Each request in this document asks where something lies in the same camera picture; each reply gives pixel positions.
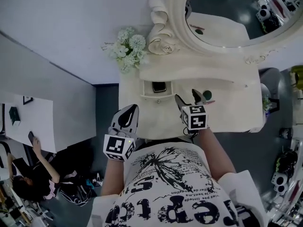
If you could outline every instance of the black hair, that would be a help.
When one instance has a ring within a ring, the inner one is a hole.
[[[28,185],[22,176],[14,177],[13,190],[20,198],[25,200],[40,202],[44,199],[40,191],[34,185]]]

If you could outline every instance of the picture frame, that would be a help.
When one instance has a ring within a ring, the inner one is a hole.
[[[23,96],[23,105],[33,102],[34,98],[29,96]]]

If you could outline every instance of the flower bouquet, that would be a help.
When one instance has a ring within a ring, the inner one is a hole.
[[[122,73],[128,73],[131,68],[139,68],[147,64],[145,38],[142,35],[134,35],[134,29],[128,27],[121,29],[118,40],[108,48],[108,55],[118,62]]]

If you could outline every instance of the white t-shirt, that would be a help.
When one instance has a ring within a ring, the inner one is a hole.
[[[94,200],[88,226],[268,224],[249,172],[215,181],[204,151],[194,144],[169,142],[133,152],[124,163],[124,183],[119,195]]]

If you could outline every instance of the smartphone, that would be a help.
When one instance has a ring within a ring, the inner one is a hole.
[[[29,141],[33,144],[33,142],[34,142],[34,134],[32,133],[32,131],[29,132],[28,138],[29,138]]]
[[[152,89],[154,93],[160,93],[166,91],[166,84],[165,82],[152,82]]]

